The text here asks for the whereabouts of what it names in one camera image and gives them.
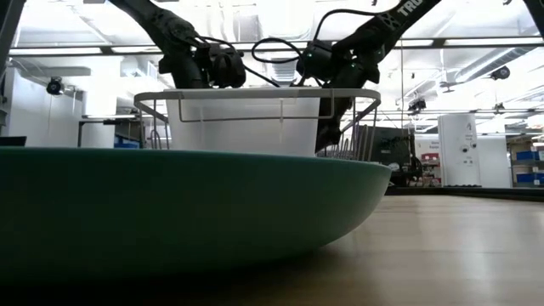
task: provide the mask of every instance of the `white plastic bin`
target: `white plastic bin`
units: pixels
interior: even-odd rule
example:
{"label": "white plastic bin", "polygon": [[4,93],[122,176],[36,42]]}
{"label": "white plastic bin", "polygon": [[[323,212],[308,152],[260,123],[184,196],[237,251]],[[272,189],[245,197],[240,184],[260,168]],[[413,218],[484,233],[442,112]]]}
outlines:
{"label": "white plastic bin", "polygon": [[[172,149],[314,156],[320,98],[307,97],[311,93],[309,91],[319,89],[271,89],[176,90],[181,103],[178,99],[167,100]],[[179,105],[183,122],[180,120]],[[314,119],[281,120],[277,118],[280,116]],[[275,119],[243,120],[255,117]],[[242,120],[185,122],[225,118]]]}

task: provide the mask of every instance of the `green bowl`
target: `green bowl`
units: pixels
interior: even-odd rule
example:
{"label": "green bowl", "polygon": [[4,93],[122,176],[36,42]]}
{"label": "green bowl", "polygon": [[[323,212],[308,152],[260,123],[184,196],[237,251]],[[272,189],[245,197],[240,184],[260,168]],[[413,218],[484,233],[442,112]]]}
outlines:
{"label": "green bowl", "polygon": [[232,269],[359,226],[390,170],[357,161],[160,150],[0,149],[0,282]]}

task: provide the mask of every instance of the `ceiling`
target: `ceiling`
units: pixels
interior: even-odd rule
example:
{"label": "ceiling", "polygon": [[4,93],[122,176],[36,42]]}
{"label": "ceiling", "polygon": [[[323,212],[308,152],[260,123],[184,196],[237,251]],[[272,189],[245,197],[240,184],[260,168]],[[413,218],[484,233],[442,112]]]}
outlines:
{"label": "ceiling", "polygon": [[[379,12],[391,9],[397,0],[378,0],[371,6],[371,0],[180,0],[158,3],[171,9],[191,22],[201,35],[227,39],[230,42],[255,42],[263,37],[284,37],[304,41],[313,37],[321,17],[332,9],[359,9]],[[320,39],[338,40],[353,32],[368,18],[349,14],[329,17],[320,33]],[[419,20],[404,38],[435,37],[520,37],[536,35],[534,22],[522,0],[512,0],[503,5],[503,0],[444,0],[432,13]],[[82,0],[27,0],[21,17],[14,48],[72,47],[97,45],[138,45],[152,44],[139,25],[110,3],[83,4]],[[487,56],[512,51],[504,62],[511,70],[507,80],[493,81],[486,74],[461,85],[452,86],[452,92],[445,93],[440,82],[453,84],[459,71],[467,71],[474,62]],[[278,54],[261,54],[276,57]],[[544,48],[533,48],[519,53],[517,49],[457,48],[394,50],[380,63],[382,73],[379,84],[368,83],[367,88],[382,94],[382,111],[406,110],[411,100],[423,97],[430,110],[472,110],[490,109],[504,102],[507,109],[544,107]],[[144,67],[150,62],[158,63],[161,56],[128,56],[121,60],[129,67]],[[34,77],[47,76],[46,69],[55,67],[88,67],[100,65],[100,57],[17,58]],[[287,64],[278,66],[262,65],[244,57],[247,66],[269,76],[280,71],[294,70]],[[160,90],[173,86],[169,75],[157,80],[146,76],[128,76],[121,71],[122,80],[117,84],[120,104],[130,105],[130,99],[141,91]],[[90,76],[70,76],[67,82],[85,90]],[[261,79],[248,75],[247,86],[265,86]],[[358,110],[369,101],[360,100]],[[506,124],[518,124],[519,114],[514,119],[502,118]],[[418,121],[423,129],[436,124],[436,115],[408,117],[404,122]],[[385,116],[379,113],[378,121],[384,126],[399,126],[401,115]]]}

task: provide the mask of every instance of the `wire rack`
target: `wire rack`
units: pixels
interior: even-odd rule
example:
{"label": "wire rack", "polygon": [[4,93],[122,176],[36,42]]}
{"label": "wire rack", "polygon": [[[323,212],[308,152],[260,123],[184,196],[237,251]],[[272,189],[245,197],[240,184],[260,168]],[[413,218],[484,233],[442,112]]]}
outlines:
{"label": "wire rack", "polygon": [[[227,99],[279,99],[279,115],[278,116],[248,116],[248,117],[226,117],[226,118],[201,118],[196,120],[189,120],[184,118],[182,112],[182,104],[187,99],[224,99],[225,93],[228,92]],[[284,104],[283,99],[296,99],[296,98],[330,98],[331,101],[331,113],[324,116],[284,116]],[[214,90],[202,90],[202,89],[178,89],[169,90],[164,92],[150,92],[139,93],[134,96],[134,106],[139,109],[140,113],[140,126],[142,127],[142,133],[144,133],[144,118],[151,118],[150,129],[150,147],[154,150],[170,150],[171,139],[168,134],[168,114],[157,110],[157,101],[159,100],[177,100],[178,101],[178,114],[170,114],[170,116],[176,116],[183,123],[194,122],[228,122],[228,121],[247,121],[247,120],[308,120],[308,119],[331,119],[335,116],[335,104],[337,99],[351,98],[355,101],[356,98],[367,98],[373,102],[369,104],[364,110],[356,110],[356,103],[353,103],[353,117],[349,124],[342,129],[341,143],[333,147],[333,150],[325,150],[320,152],[319,157],[332,157],[338,159],[359,159],[361,144],[363,139],[356,139],[355,133],[352,133],[351,137],[344,137],[344,134],[348,130],[353,130],[359,126],[360,120],[374,111],[374,126],[376,125],[377,107],[382,103],[380,93],[368,90],[368,89],[354,89],[354,88],[302,88],[301,90],[281,90],[278,88],[250,88],[243,90],[232,89],[214,89]],[[158,121],[164,122],[165,138],[162,138],[159,133]]]}

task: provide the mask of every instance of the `table surface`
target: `table surface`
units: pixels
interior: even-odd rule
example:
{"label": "table surface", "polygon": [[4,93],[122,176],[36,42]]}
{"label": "table surface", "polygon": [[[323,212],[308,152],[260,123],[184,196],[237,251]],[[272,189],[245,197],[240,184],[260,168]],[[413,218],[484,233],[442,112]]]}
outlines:
{"label": "table surface", "polygon": [[12,298],[145,305],[544,304],[544,206],[449,196],[385,197],[320,250],[221,275],[15,288]]}

